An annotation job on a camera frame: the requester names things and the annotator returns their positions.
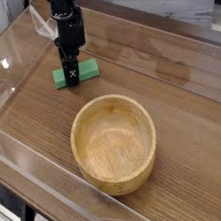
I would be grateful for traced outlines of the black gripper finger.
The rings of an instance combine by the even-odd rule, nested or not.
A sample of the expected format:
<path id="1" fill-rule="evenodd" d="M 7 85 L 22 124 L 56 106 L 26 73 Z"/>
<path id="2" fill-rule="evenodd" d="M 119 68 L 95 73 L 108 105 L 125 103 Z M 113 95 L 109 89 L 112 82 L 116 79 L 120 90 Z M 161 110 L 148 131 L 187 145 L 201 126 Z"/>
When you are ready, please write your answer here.
<path id="1" fill-rule="evenodd" d="M 67 56 L 61 57 L 62 68 L 64 70 L 65 82 L 67 86 L 77 86 L 79 81 L 79 68 L 76 57 L 68 58 Z"/>

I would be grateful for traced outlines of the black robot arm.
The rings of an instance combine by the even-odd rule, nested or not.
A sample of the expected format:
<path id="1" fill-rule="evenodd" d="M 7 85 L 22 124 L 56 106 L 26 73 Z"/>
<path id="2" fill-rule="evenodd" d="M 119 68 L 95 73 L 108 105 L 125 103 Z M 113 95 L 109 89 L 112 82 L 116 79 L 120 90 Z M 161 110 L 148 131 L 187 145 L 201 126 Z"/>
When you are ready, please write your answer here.
<path id="1" fill-rule="evenodd" d="M 59 51 L 62 69 L 67 86 L 80 83 L 78 54 L 85 45 L 85 29 L 82 10 L 74 4 L 75 0 L 49 0 L 51 18 L 55 20 L 58 35 L 54 44 Z"/>

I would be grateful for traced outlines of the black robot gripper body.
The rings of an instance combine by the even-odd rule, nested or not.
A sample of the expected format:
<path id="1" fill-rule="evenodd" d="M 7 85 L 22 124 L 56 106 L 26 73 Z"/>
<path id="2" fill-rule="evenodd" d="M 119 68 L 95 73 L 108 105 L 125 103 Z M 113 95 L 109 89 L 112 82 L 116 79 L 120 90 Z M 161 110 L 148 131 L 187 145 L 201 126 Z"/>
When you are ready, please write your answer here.
<path id="1" fill-rule="evenodd" d="M 67 58 L 77 56 L 86 43 L 82 10 L 77 6 L 72 11 L 71 16 L 56 19 L 58 36 L 54 44 Z"/>

